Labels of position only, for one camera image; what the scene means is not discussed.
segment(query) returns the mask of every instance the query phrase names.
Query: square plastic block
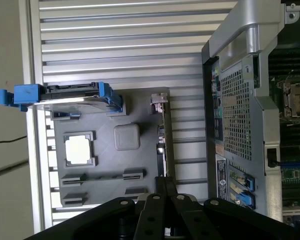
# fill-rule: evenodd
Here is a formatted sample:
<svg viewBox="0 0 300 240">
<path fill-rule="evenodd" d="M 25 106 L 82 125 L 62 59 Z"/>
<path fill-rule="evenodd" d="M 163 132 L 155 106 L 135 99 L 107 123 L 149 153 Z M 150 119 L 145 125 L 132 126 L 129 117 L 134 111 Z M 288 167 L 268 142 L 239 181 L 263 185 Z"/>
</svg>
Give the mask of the square plastic block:
<svg viewBox="0 0 300 240">
<path fill-rule="evenodd" d="M 139 126 L 135 123 L 114 127 L 114 146 L 117 151 L 137 150 L 140 148 Z"/>
<path fill-rule="evenodd" d="M 40 102 L 40 85 L 24 84 L 14 86 L 14 104 L 33 104 Z"/>
</svg>

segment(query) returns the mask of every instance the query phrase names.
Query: black mounting arm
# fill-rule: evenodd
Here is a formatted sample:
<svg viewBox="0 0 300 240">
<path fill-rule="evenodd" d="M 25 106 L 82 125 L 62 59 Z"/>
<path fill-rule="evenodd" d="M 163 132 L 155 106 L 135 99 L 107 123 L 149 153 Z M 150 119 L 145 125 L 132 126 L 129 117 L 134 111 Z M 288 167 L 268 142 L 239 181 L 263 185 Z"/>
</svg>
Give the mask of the black mounting arm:
<svg viewBox="0 0 300 240">
<path fill-rule="evenodd" d="M 210 198 L 202 206 L 194 196 L 179 194 L 171 177 L 156 177 L 155 189 L 137 203 L 115 198 L 27 240 L 300 240 L 293 227 L 231 202 Z M 170 236 L 165 236 L 166 229 Z"/>
</svg>

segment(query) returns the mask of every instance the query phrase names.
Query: label sticker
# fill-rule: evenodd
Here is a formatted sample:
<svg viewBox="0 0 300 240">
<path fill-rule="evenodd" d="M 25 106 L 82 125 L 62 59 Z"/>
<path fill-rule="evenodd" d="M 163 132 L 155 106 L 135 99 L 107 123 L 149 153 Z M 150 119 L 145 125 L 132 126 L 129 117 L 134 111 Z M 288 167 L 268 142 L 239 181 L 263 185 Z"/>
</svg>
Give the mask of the label sticker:
<svg viewBox="0 0 300 240">
<path fill-rule="evenodd" d="M 218 67 L 216 67 L 214 69 L 214 74 L 215 74 L 215 76 L 219 76 L 219 68 Z"/>
<path fill-rule="evenodd" d="M 216 143 L 215 144 L 215 152 L 222 157 L 225 155 L 225 148 L 223 145 Z"/>
<path fill-rule="evenodd" d="M 224 200 L 228 200 L 226 160 L 216 161 L 216 181 L 217 181 L 217 197 Z"/>
</svg>

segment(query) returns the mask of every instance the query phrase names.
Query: cable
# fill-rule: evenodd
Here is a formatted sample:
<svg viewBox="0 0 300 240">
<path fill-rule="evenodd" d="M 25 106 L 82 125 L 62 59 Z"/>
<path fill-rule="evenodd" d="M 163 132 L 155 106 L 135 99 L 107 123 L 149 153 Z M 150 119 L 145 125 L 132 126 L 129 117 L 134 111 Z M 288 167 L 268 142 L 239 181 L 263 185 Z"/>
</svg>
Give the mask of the cable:
<svg viewBox="0 0 300 240">
<path fill-rule="evenodd" d="M 13 172 L 14 170 L 22 168 L 23 166 L 26 166 L 28 164 L 29 164 L 29 159 L 24 159 L 22 161 L 17 161 L 10 165 L 0 167 L 0 176 Z"/>
<path fill-rule="evenodd" d="M 27 137 L 27 136 L 22 136 L 22 137 L 13 139 L 13 140 L 0 141 L 0 144 L 13 143 L 13 142 L 19 141 L 19 140 L 21 140 L 21 139 L 25 139 L 26 137 Z"/>
</svg>

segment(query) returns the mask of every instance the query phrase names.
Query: motherboard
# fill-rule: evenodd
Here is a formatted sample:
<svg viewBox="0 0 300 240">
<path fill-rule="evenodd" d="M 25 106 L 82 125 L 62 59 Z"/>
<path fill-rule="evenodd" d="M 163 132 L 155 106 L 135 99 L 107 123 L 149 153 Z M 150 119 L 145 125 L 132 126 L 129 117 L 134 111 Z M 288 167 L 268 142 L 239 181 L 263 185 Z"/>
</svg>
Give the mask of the motherboard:
<svg viewBox="0 0 300 240">
<path fill-rule="evenodd" d="M 279 109 L 283 221 L 300 225 L 300 48 L 269 56 L 270 94 Z"/>
</svg>

